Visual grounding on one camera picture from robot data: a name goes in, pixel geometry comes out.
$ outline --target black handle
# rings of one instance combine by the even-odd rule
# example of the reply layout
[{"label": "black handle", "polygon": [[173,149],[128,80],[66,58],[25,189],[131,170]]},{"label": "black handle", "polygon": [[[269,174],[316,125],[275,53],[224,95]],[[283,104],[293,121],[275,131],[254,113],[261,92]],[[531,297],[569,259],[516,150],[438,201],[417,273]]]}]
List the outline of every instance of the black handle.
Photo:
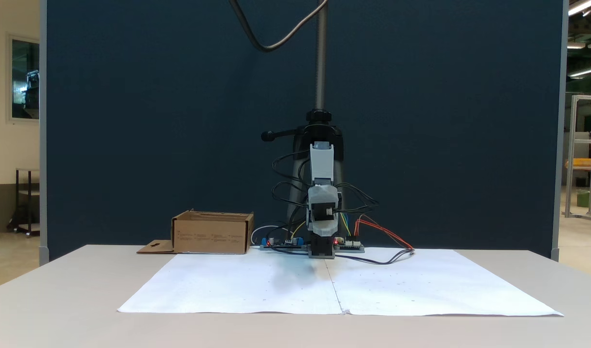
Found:
[{"label": "black handle", "polygon": [[277,137],[293,136],[297,130],[283,130],[282,132],[263,132],[260,134],[260,139],[263,141],[274,141]]}]

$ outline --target window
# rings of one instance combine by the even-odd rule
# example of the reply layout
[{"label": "window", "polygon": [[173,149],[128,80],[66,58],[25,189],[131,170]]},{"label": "window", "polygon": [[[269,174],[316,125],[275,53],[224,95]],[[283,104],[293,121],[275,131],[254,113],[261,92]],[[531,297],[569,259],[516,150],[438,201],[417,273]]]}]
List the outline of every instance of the window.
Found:
[{"label": "window", "polygon": [[6,103],[8,123],[37,122],[40,110],[40,44],[7,35]]}]

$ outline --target red wire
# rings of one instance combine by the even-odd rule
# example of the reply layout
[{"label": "red wire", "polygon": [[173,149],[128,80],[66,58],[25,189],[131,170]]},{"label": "red wire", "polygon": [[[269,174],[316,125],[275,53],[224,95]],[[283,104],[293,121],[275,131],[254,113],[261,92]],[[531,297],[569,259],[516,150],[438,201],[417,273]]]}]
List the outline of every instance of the red wire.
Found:
[{"label": "red wire", "polygon": [[372,218],[362,214],[358,220],[355,221],[355,230],[353,232],[354,235],[360,235],[360,223],[364,223],[364,225],[368,225],[370,227],[374,227],[375,229],[378,229],[380,231],[385,232],[388,236],[395,238],[396,240],[401,241],[402,243],[404,243],[409,249],[413,249],[413,247],[408,243],[405,242],[405,240],[403,238],[400,238],[399,236],[397,236],[394,232],[382,227],[381,225],[379,225],[378,223],[376,223],[374,220],[372,220],[373,222],[368,222],[366,220],[362,220],[362,216],[365,216],[366,218],[368,218],[369,220],[372,220]]}]

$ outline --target ceiling light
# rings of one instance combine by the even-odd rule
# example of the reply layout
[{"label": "ceiling light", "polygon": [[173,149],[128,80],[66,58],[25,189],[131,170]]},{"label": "ceiling light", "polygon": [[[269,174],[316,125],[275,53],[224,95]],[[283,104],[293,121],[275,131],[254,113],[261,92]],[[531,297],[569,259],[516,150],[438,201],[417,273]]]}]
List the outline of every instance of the ceiling light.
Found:
[{"label": "ceiling light", "polygon": [[575,76],[579,76],[579,75],[585,75],[586,73],[591,73],[591,68],[574,71],[572,73],[569,73],[568,74],[568,77],[575,77]]},{"label": "ceiling light", "polygon": [[568,10],[568,15],[580,13],[581,11],[583,11],[584,9],[587,9],[588,7],[591,7],[591,0],[584,0],[584,1],[578,2],[576,5],[573,5],[572,8]]},{"label": "ceiling light", "polygon": [[568,42],[568,49],[585,48],[585,42]]}]

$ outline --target green bucket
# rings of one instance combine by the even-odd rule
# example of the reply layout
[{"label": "green bucket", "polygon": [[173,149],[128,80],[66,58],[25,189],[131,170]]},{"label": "green bucket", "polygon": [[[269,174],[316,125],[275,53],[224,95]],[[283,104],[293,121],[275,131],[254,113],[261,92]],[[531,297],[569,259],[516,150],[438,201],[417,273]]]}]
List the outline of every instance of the green bucket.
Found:
[{"label": "green bucket", "polygon": [[590,192],[584,189],[577,192],[577,206],[587,208],[590,206]]}]

